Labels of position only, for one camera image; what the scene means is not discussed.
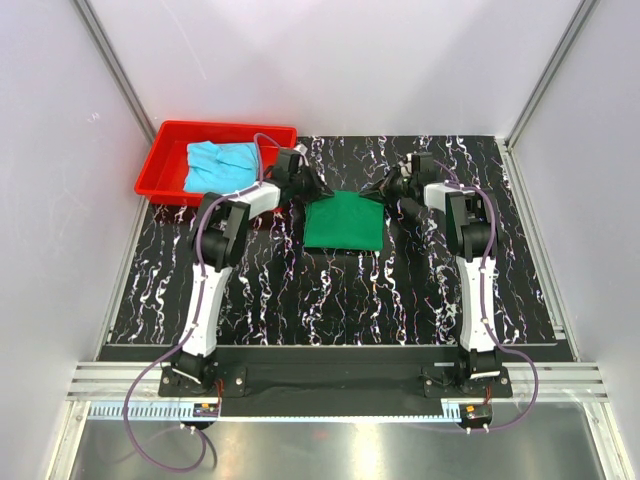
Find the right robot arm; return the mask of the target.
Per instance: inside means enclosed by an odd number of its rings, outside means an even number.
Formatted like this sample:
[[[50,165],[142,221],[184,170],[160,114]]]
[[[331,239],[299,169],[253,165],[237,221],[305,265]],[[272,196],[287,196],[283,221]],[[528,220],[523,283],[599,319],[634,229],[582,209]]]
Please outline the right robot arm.
[[[494,314],[499,246],[494,197],[463,183],[427,152],[409,154],[360,196],[382,204],[410,199],[443,215],[446,248],[459,271],[463,314],[452,380],[463,395],[480,394],[502,367]]]

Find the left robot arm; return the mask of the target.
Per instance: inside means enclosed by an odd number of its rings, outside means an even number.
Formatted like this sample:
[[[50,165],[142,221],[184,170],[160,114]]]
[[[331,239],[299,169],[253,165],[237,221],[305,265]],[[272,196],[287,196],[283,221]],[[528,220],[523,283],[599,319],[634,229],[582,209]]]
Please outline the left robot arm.
[[[233,268],[242,260],[251,221],[292,199],[328,199],[333,191],[306,159],[306,148],[280,148],[275,164],[251,186],[229,194],[207,193],[197,211],[191,241],[192,295],[184,331],[170,357],[171,371],[196,396],[216,379],[217,330],[222,300]]]

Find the green t-shirt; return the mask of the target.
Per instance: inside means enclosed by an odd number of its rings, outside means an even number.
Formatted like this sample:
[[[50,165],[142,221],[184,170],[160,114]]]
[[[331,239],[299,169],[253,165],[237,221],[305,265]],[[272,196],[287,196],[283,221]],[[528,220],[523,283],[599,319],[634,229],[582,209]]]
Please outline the green t-shirt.
[[[306,207],[306,248],[380,251],[384,246],[384,206],[356,192],[334,196]]]

